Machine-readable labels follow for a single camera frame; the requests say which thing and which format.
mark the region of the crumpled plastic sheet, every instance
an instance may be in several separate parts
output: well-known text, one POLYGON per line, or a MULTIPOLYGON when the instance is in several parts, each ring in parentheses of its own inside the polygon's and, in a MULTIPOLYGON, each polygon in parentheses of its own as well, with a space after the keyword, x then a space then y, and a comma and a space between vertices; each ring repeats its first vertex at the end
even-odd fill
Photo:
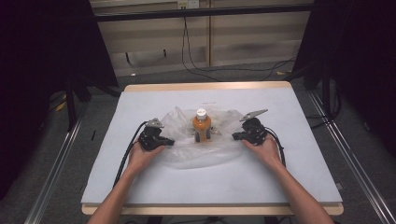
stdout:
POLYGON ((164 125, 161 136, 172 138, 175 144, 161 153, 161 162, 177 169, 194 169, 218 165, 240 156, 246 150, 232 134, 242 132, 243 115, 236 110, 207 109, 212 119, 211 139, 195 143, 192 119, 196 110, 181 110, 176 107, 161 120, 164 125))

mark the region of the plastic bottle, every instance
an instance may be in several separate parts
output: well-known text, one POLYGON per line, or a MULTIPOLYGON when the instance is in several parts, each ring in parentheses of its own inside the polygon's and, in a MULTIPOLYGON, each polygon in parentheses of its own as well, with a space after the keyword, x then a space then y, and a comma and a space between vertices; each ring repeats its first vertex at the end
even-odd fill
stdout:
POLYGON ((192 126, 195 129, 195 142, 206 142, 210 139, 210 126, 212 120, 206 114, 206 110, 197 110, 195 118, 192 119, 192 126))

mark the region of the electrical outlet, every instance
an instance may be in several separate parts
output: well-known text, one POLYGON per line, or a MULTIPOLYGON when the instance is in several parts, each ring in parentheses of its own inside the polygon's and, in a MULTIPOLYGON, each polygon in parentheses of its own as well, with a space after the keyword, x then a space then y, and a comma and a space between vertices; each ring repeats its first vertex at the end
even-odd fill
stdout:
POLYGON ((199 8, 199 0, 189 0, 187 8, 199 8))
POLYGON ((177 8, 178 9, 187 9, 187 8, 189 8, 189 1, 188 0, 178 0, 177 1, 177 8))

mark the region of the white bottle cap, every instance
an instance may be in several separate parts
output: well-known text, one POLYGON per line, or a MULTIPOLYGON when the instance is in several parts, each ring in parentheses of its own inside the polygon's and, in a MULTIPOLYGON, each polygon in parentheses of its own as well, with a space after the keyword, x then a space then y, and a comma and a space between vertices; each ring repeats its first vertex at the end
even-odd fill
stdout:
POLYGON ((197 118, 198 119, 206 119, 206 110, 204 110, 203 108, 199 108, 197 110, 197 118))

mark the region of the person's right arm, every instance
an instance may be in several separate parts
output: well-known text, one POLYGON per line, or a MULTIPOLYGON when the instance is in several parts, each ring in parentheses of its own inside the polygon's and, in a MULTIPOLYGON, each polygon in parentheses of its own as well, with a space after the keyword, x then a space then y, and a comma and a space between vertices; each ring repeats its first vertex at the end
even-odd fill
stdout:
POLYGON ((306 189, 289 173, 279 158, 275 139, 268 135, 260 146, 253 146, 246 140, 243 144, 252 150, 276 176, 280 186, 284 190, 291 210, 300 223, 331 223, 332 219, 318 203, 306 191, 306 189))

